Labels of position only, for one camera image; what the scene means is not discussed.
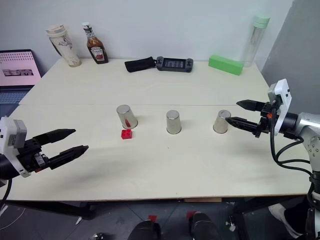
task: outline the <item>white shoe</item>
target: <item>white shoe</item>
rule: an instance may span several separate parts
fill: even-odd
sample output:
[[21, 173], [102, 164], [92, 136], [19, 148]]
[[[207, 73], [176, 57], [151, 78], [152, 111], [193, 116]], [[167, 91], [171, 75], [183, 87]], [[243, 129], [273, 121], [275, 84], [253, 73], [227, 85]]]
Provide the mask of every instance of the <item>white shoe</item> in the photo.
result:
[[280, 203], [269, 206], [268, 207], [270, 213], [272, 216], [274, 216], [276, 219], [278, 219], [280, 222], [282, 222], [285, 226], [285, 229], [288, 231], [288, 233], [293, 237], [294, 239], [297, 239], [300, 237], [302, 234], [296, 232], [287, 222], [286, 217], [285, 217], [285, 207], [282, 206]]

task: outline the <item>red marking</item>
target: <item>red marking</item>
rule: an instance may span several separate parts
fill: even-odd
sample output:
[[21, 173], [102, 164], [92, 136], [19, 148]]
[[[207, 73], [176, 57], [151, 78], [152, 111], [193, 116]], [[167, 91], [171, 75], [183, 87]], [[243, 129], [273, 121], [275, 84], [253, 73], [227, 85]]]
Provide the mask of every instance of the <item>red marking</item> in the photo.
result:
[[157, 221], [157, 215], [149, 215], [148, 219], [155, 223]]
[[130, 123], [128, 122], [128, 120], [125, 119], [124, 121], [125, 121], [125, 125], [126, 125], [128, 128], [131, 128], [131, 125], [130, 125]]
[[132, 131], [131, 129], [124, 129], [121, 131], [122, 139], [132, 139]]
[[189, 218], [193, 217], [193, 215], [194, 215], [196, 212], [197, 212], [197, 211], [188, 211], [188, 212], [186, 213], [186, 218], [189, 219]]

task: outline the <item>green block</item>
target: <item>green block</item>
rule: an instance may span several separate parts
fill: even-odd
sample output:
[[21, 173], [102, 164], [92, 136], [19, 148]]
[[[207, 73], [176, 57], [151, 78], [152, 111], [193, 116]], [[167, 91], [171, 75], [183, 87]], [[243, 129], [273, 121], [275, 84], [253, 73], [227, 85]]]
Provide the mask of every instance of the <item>green block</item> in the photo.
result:
[[209, 66], [227, 73], [240, 75], [244, 68], [244, 63], [240, 61], [233, 61], [222, 56], [212, 55], [209, 58]]

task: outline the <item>silver cup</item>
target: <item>silver cup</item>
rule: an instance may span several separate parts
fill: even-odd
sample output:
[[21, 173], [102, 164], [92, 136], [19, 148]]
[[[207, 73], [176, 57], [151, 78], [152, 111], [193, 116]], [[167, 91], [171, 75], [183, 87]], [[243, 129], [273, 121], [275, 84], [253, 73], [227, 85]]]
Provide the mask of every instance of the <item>silver cup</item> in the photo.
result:
[[231, 113], [228, 110], [220, 110], [213, 124], [213, 130], [218, 134], [224, 134], [228, 130], [226, 118], [230, 118]]
[[178, 134], [181, 131], [179, 112], [170, 110], [166, 113], [166, 130], [170, 134]]
[[125, 129], [133, 129], [138, 125], [138, 120], [128, 105], [120, 105], [116, 108], [122, 126]]

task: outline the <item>laptop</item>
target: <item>laptop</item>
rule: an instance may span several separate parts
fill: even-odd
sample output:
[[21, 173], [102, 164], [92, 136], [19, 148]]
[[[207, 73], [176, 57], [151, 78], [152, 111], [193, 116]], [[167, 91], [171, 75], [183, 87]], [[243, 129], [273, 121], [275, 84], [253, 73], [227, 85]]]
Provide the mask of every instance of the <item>laptop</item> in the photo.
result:
[[0, 105], [18, 104], [40, 79], [30, 49], [0, 51]]

